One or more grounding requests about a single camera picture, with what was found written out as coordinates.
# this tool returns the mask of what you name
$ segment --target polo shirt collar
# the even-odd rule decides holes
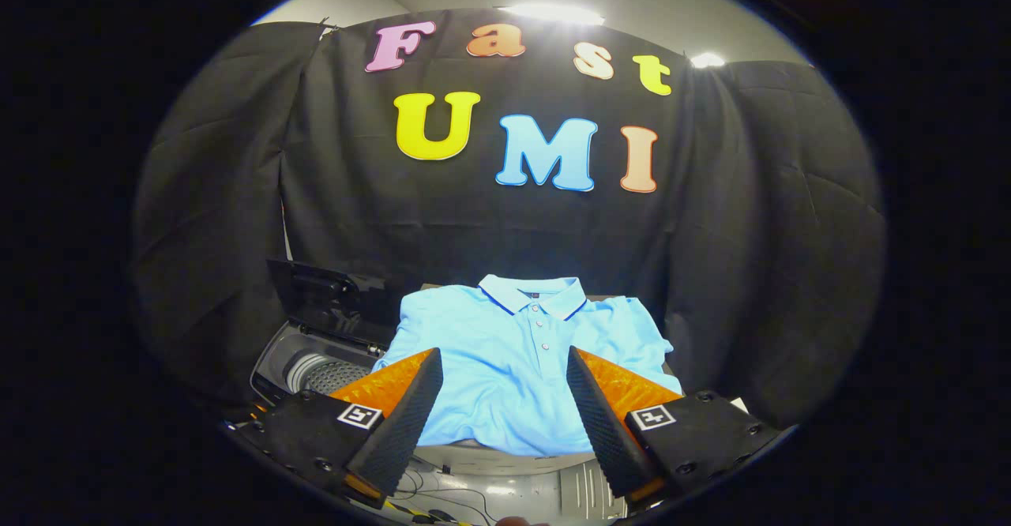
[[[568,321],[586,302],[586,294],[582,292],[578,277],[523,280],[485,275],[477,286],[513,315],[534,302],[524,291],[553,293],[545,298],[538,298],[537,302],[545,313],[562,321]]]

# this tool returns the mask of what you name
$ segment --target orange gripper pad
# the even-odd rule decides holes
[[[360,380],[343,386],[331,393],[330,397],[382,410],[383,416],[389,418],[393,409],[403,398],[403,393],[407,391],[407,386],[413,381],[422,362],[425,362],[433,350],[435,349],[430,348],[399,362],[394,362]]]
[[[625,423],[625,416],[629,412],[683,398],[631,370],[622,368],[614,362],[604,360],[600,356],[578,348],[576,350],[582,361],[586,363],[586,367],[589,368],[589,373],[596,380],[596,385],[604,392],[611,410],[618,417],[618,421],[622,422],[622,427],[629,435],[632,435],[632,432]]]

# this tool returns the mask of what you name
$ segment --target shirt placket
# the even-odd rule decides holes
[[[535,352],[541,366],[541,375],[544,377],[557,377],[560,373],[556,358],[558,351],[552,338],[551,324],[548,322],[548,316],[537,300],[534,300],[527,308],[527,311],[532,337],[531,342],[534,343]]]

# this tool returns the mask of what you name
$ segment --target light blue polo shirt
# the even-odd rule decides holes
[[[681,392],[661,367],[673,349],[639,299],[589,301],[575,277],[488,275],[476,288],[404,296],[396,337],[372,371],[440,349],[443,385],[420,446],[474,439],[514,455],[587,453],[593,449],[565,380],[569,345]]]

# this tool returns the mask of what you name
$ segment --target white wall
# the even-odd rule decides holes
[[[376,18],[408,12],[394,0],[288,0],[253,24],[279,21],[319,22],[351,26]]]

